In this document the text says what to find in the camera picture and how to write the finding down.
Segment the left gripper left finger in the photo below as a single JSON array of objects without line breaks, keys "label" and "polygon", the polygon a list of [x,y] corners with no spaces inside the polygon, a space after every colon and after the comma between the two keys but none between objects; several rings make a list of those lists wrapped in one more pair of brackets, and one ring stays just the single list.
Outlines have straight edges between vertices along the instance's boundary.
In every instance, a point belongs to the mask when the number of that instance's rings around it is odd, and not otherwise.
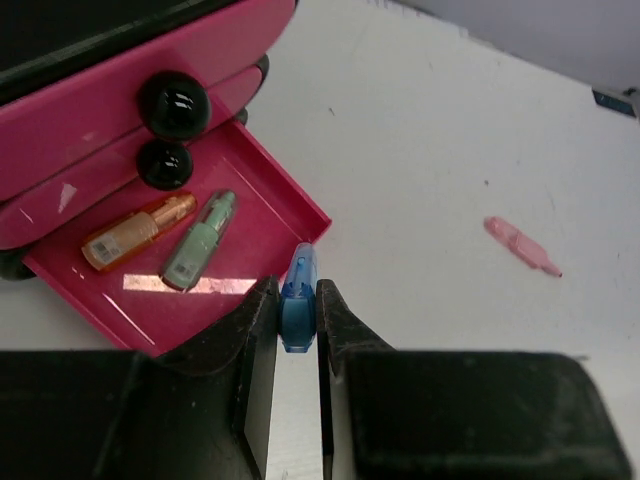
[{"label": "left gripper left finger", "polygon": [[278,282],[156,358],[134,350],[5,351],[5,479],[262,479]]}]

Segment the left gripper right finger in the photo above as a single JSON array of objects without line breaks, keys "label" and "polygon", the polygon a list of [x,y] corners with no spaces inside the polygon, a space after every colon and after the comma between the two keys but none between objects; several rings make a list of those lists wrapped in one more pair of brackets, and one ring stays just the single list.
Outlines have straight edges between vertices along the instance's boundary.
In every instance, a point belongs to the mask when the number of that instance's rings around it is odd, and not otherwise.
[{"label": "left gripper right finger", "polygon": [[629,479],[583,365],[549,352],[397,350],[316,290],[327,479]]}]

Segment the blue translucent highlighter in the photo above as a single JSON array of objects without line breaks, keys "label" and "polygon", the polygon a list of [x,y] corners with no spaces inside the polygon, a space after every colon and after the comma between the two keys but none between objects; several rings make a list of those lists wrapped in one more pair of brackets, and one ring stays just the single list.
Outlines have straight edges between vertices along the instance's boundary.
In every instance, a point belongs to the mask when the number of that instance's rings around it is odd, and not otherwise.
[{"label": "blue translucent highlighter", "polygon": [[310,243],[292,256],[280,294],[278,331],[287,353],[307,353],[316,335],[317,259]]}]

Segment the green translucent highlighter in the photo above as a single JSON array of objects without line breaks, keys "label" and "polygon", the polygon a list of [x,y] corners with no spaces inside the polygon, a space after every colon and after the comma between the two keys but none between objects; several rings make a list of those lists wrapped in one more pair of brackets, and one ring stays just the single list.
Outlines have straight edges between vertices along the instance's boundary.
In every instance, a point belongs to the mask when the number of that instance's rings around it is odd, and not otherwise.
[{"label": "green translucent highlighter", "polygon": [[162,282],[185,292],[200,280],[236,211],[236,194],[218,190],[202,207],[161,271]]}]

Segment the orange translucent highlighter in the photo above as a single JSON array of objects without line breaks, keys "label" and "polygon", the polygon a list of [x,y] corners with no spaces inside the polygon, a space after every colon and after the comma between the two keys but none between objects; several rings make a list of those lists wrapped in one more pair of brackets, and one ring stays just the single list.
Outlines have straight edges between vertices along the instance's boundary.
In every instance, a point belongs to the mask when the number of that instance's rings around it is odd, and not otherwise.
[{"label": "orange translucent highlighter", "polygon": [[155,200],[88,236],[80,251],[97,272],[129,261],[187,219],[197,207],[194,194],[179,191]]}]

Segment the pink translucent highlighter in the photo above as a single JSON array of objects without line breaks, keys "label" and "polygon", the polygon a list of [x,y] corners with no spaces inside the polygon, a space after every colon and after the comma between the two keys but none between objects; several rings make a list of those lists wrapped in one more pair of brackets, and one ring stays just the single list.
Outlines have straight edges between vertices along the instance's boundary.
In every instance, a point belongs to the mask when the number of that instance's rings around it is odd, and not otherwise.
[{"label": "pink translucent highlighter", "polygon": [[561,278],[562,271],[550,260],[546,250],[519,228],[499,216],[484,219],[485,230],[514,256],[534,270]]}]

